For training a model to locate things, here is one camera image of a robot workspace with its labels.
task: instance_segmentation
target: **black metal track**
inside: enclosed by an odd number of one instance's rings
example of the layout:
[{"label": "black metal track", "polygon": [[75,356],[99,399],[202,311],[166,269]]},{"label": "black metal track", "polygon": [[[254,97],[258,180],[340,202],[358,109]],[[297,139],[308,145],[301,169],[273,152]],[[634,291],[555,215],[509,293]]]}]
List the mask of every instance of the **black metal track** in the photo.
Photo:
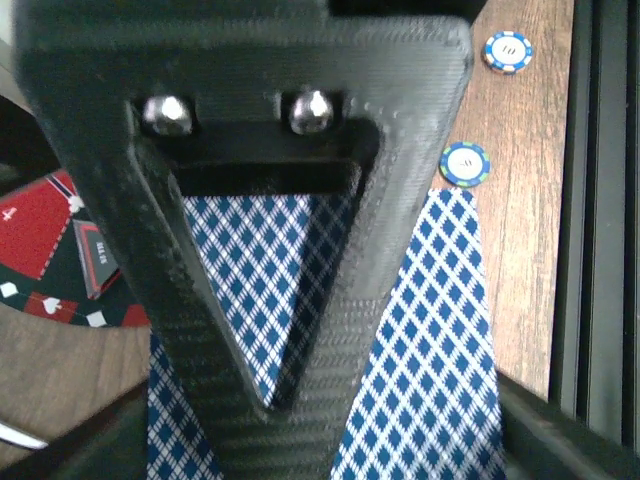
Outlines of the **black metal track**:
[{"label": "black metal track", "polygon": [[637,0],[574,15],[549,399],[639,451]]}]

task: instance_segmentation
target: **white diamond symbol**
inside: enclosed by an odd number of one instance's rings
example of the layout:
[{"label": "white diamond symbol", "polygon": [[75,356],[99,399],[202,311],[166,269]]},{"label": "white diamond symbol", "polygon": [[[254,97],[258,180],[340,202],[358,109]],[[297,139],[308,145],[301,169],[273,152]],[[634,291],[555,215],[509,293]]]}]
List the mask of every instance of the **white diamond symbol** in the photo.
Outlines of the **white diamond symbol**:
[{"label": "white diamond symbol", "polygon": [[102,315],[100,310],[87,315],[87,320],[89,321],[89,325],[92,327],[104,327],[107,324],[107,321],[104,319],[104,315]]},{"label": "white diamond symbol", "polygon": [[18,293],[18,287],[11,282],[3,283],[0,285],[0,293],[4,298],[9,298]]}]

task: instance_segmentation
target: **screw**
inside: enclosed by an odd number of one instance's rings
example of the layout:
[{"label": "screw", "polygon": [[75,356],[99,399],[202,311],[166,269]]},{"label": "screw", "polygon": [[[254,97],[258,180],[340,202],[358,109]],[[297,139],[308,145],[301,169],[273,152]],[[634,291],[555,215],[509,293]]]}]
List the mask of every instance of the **screw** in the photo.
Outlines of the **screw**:
[{"label": "screw", "polygon": [[144,123],[158,135],[179,137],[193,130],[193,116],[184,100],[173,96],[151,97],[142,111]]},{"label": "screw", "polygon": [[325,131],[333,121],[331,100],[319,90],[304,92],[296,98],[289,112],[291,130],[298,135]]}]

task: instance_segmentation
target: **blue poker chip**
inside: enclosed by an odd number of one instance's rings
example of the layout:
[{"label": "blue poker chip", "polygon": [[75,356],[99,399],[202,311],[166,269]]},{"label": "blue poker chip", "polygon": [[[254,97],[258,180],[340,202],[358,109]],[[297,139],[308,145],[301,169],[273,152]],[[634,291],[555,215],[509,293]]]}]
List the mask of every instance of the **blue poker chip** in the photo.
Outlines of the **blue poker chip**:
[{"label": "blue poker chip", "polygon": [[457,142],[442,153],[440,171],[444,178],[458,187],[475,187],[489,176],[491,162],[480,145]]},{"label": "blue poker chip", "polygon": [[508,30],[493,35],[484,46],[484,60],[492,70],[514,75],[531,62],[533,47],[527,37]]}]

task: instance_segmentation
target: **wooden floor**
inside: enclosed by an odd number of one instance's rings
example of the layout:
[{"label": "wooden floor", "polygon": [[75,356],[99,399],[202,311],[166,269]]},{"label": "wooden floor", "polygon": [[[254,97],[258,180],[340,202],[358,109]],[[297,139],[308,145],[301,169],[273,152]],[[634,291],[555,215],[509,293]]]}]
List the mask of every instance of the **wooden floor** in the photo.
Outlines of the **wooden floor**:
[{"label": "wooden floor", "polygon": [[[477,62],[451,141],[492,161],[478,197],[497,363],[546,396],[553,315],[572,0],[489,0],[476,21]],[[498,30],[533,43],[515,77],[479,52]],[[446,186],[436,178],[434,186]],[[55,438],[147,374],[148,329],[61,327],[0,305],[0,420]],[[24,453],[0,444],[0,466]]]}]

